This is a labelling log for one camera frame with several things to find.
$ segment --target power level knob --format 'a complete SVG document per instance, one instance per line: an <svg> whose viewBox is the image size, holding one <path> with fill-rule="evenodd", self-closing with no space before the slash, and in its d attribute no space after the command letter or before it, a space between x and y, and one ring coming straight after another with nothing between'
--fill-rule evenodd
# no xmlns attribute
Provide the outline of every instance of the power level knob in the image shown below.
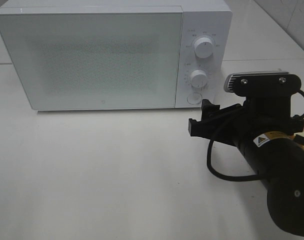
<svg viewBox="0 0 304 240"><path fill-rule="evenodd" d="M201 59L205 59L213 53L214 40L208 36L202 36L195 40L193 46L195 55Z"/></svg>
<svg viewBox="0 0 304 240"><path fill-rule="evenodd" d="M190 75L191 85L194 88L203 88L208 83L208 76L203 70L195 70Z"/></svg>

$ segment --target white microwave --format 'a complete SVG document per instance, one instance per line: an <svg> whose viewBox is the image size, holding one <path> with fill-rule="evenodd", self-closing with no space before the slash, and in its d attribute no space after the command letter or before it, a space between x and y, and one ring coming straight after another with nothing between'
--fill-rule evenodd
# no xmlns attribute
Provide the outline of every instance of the white microwave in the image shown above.
<svg viewBox="0 0 304 240"><path fill-rule="evenodd" d="M215 95L223 0L9 0L0 34L32 109L199 107Z"/></svg>

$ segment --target white countertop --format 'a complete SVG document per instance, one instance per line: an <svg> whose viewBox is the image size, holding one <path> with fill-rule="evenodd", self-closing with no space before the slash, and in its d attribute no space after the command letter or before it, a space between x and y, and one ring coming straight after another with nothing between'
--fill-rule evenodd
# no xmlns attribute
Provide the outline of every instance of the white countertop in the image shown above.
<svg viewBox="0 0 304 240"><path fill-rule="evenodd" d="M304 59L225 61L221 82L279 68L304 89ZM216 103L238 101L220 88ZM0 240L304 239L275 226L259 181L209 173L207 141L189 136L188 118L199 120L200 110L36 112L13 66L0 65ZM213 164L252 172L220 143Z"/></svg>
<svg viewBox="0 0 304 240"><path fill-rule="evenodd" d="M304 51L254 0L225 0L233 17L224 60L304 59ZM0 37L0 64L11 59Z"/></svg>

